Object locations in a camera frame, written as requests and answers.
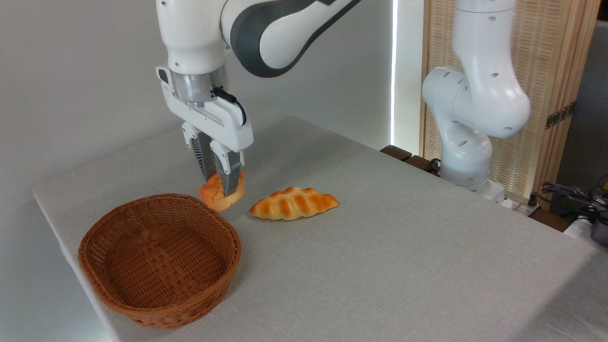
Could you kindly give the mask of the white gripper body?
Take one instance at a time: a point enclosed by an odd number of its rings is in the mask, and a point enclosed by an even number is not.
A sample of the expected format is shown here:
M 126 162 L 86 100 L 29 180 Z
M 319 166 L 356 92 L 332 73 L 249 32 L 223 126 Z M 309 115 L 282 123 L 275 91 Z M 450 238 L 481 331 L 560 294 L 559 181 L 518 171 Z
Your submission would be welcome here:
M 157 67 L 156 73 L 165 102 L 174 115 L 234 152 L 241 152 L 253 143 L 251 123 L 243 118 L 245 110 L 237 104 L 215 97 L 195 107 L 174 95 L 169 68 Z

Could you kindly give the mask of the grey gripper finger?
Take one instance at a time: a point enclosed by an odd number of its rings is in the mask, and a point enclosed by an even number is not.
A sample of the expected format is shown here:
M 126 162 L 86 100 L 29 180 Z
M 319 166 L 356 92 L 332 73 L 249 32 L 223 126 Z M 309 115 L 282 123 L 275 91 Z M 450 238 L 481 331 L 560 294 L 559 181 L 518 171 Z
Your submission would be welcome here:
M 217 140 L 210 143 L 215 154 L 216 171 L 222 184 L 224 197 L 232 195 L 238 187 L 241 167 L 245 164 L 243 152 L 235 152 Z
M 208 134 L 198 130 L 195 126 L 190 123 L 183 123 L 182 132 L 185 139 L 185 144 L 193 154 L 198 162 L 200 171 L 205 179 L 205 182 L 217 173 L 215 154 L 211 149 L 211 137 Z

